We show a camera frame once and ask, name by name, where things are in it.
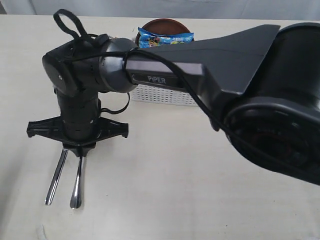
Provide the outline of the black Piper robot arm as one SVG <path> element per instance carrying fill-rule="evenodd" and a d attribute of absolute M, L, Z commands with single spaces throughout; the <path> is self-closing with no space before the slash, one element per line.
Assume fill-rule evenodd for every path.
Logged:
<path fill-rule="evenodd" d="M 264 24 L 190 43 L 139 48 L 127 38 L 63 27 L 72 40 L 42 57 L 60 115 L 27 126 L 76 155 L 129 126 L 101 116 L 99 93 L 138 85 L 190 94 L 247 160 L 320 183 L 320 25 Z"/>

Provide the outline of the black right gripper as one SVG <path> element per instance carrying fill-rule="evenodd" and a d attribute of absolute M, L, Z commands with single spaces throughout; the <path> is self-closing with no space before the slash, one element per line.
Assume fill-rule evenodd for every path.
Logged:
<path fill-rule="evenodd" d="M 77 157 L 85 157 L 97 142 L 117 136 L 127 138 L 129 135 L 127 123 L 101 116 L 101 113 L 122 113 L 128 108 L 128 103 L 119 110 L 102 108 L 98 98 L 82 101 L 61 98 L 58 103 L 60 116 L 30 121 L 26 130 L 28 137 L 38 135 L 61 142 Z"/>

